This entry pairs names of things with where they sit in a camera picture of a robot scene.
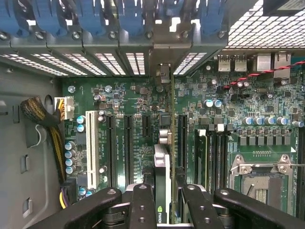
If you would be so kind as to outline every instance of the blue clip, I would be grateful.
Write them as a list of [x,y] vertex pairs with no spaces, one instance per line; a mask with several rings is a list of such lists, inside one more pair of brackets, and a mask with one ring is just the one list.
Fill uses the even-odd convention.
[[199,19],[201,34],[209,36],[220,31],[224,18],[224,0],[201,0],[199,4]]
[[59,0],[34,0],[33,12],[38,26],[53,37],[65,36],[68,33],[67,22]]
[[76,10],[81,27],[92,36],[102,36],[106,33],[104,12],[101,0],[93,1],[76,0]]
[[137,0],[137,5],[134,4],[134,0],[119,0],[118,10],[120,27],[126,30],[129,36],[143,34],[141,0]]
[[14,37],[27,37],[29,24],[17,0],[0,0],[0,30]]

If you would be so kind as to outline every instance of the white connector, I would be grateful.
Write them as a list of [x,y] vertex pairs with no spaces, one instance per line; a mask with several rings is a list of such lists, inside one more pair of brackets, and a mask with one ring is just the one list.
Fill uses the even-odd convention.
[[64,109],[65,109],[65,118],[64,120],[70,120],[72,121],[74,118],[74,99],[73,97],[55,97],[55,110],[56,110],[56,105],[58,102],[63,99],[63,104],[64,104]]
[[98,112],[86,111],[86,145],[88,188],[96,189],[100,183]]

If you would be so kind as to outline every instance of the yellow wire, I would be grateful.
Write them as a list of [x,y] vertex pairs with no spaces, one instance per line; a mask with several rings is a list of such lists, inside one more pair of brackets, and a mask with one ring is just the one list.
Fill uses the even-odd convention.
[[59,194],[59,202],[61,203],[62,209],[65,209],[66,206],[65,206],[65,203],[63,202],[63,199],[62,199],[62,192]]

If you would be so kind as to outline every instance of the mesh vent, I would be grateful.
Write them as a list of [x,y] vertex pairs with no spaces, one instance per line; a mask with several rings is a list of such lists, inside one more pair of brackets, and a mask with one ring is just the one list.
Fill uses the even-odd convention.
[[54,75],[57,75],[57,76],[66,76],[68,74],[66,73],[62,73],[60,71],[57,71],[53,68],[49,68],[47,66],[44,66],[40,63],[37,63],[37,62],[34,62],[34,61],[31,61],[29,59],[26,59],[22,56],[19,56],[17,54],[9,54],[9,55],[0,55],[4,58],[7,58],[7,59],[10,59],[10,60],[13,60],[13,61],[16,61],[16,62],[19,62],[19,63],[22,63],[22,64],[25,64],[27,66],[30,66],[30,67],[33,67],[33,68],[36,68],[36,69],[39,69],[39,70],[42,70],[42,71],[45,71],[47,73],[51,73],[51,74],[54,74]]
[[190,68],[192,68],[194,66],[194,64],[196,64],[198,61],[200,61],[200,59],[203,58],[205,55],[206,55],[206,52],[189,53],[173,74],[174,75],[185,74],[188,70],[190,70]]
[[101,69],[96,67],[93,63],[88,61],[87,58],[83,57],[81,54],[73,53],[73,54],[64,54],[65,57],[68,57],[70,60],[79,64],[81,67],[87,69],[95,75],[106,75]]
[[112,71],[113,74],[126,75],[126,73],[123,71],[123,69],[111,53],[96,53],[95,56],[99,58],[99,60],[102,61],[102,63],[105,64],[106,67],[109,68],[109,70]]
[[32,54],[32,56],[35,56],[43,61],[46,61],[50,64],[54,64],[55,66],[62,68],[68,72],[71,72],[75,75],[87,75],[86,73],[74,68],[73,66],[51,56],[50,54]]
[[132,68],[133,74],[145,75],[144,53],[126,53],[126,56]]
[[291,17],[265,17],[263,0],[230,29],[227,48],[304,48],[305,11]]

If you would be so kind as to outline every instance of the mounting hole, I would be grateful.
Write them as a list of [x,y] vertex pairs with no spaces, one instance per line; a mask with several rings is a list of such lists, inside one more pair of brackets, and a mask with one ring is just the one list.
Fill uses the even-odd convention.
[[211,223],[211,219],[210,218],[204,218],[205,223]]
[[138,218],[139,223],[144,223],[145,222],[145,218],[144,217],[140,217]]

